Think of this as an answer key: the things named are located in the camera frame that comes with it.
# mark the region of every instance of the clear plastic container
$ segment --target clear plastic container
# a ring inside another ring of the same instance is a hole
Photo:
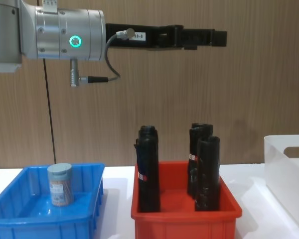
[[[299,158],[288,158],[284,151],[299,147],[299,135],[265,137],[266,184],[299,224]]]

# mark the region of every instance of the label sticker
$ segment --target label sticker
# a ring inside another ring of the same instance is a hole
[[[143,180],[145,182],[148,180],[148,178],[145,175],[142,175],[140,173],[138,173],[138,175],[139,175],[139,179],[141,179],[141,180]]]
[[[197,161],[197,156],[192,155],[192,154],[189,154],[189,159],[190,159],[190,160]]]
[[[50,184],[50,192],[52,201],[57,203],[64,203],[64,190],[62,184]]]
[[[132,41],[146,41],[145,32],[135,32],[134,37],[130,38]]]
[[[50,192],[51,193],[56,193],[56,194],[59,194],[59,193],[64,193],[63,191],[63,185],[62,184],[51,184],[50,185]]]

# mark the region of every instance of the black cylinder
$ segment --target black cylinder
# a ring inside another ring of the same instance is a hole
[[[219,149],[218,137],[198,140],[196,211],[219,210]]]
[[[205,123],[193,123],[189,130],[189,160],[187,167],[187,193],[193,199],[197,188],[197,144],[198,139],[207,140],[213,134],[213,125]]]
[[[139,170],[140,212],[159,212],[158,135],[154,126],[142,126],[135,144]]]

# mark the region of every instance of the green indicator light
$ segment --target green indicator light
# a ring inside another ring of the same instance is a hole
[[[72,47],[79,47],[82,44],[82,39],[79,36],[71,36],[69,42]]]

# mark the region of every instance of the plastic jar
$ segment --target plastic jar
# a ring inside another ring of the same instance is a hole
[[[48,167],[48,178],[52,204],[57,207],[68,206],[73,202],[71,189],[72,165],[58,163]]]

